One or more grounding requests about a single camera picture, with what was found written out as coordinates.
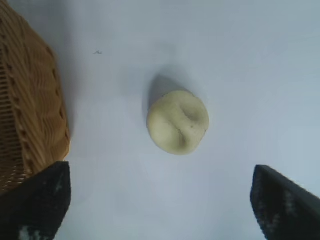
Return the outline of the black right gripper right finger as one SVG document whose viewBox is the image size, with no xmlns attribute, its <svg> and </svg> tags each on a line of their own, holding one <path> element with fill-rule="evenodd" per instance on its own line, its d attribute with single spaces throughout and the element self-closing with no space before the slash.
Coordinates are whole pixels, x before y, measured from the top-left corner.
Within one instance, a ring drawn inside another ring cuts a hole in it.
<svg viewBox="0 0 320 240">
<path fill-rule="evenodd" d="M 320 238 L 320 199 L 273 168 L 255 166 L 250 202 L 267 240 Z"/>
</svg>

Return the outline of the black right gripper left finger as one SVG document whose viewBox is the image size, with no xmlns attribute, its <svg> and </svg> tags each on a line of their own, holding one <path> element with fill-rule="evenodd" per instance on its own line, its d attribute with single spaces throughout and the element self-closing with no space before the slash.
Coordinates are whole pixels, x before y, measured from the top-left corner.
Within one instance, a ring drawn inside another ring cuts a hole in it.
<svg viewBox="0 0 320 240">
<path fill-rule="evenodd" d="M 59 161 L 0 196 L 2 240 L 53 240 L 72 200 L 69 163 Z"/>
</svg>

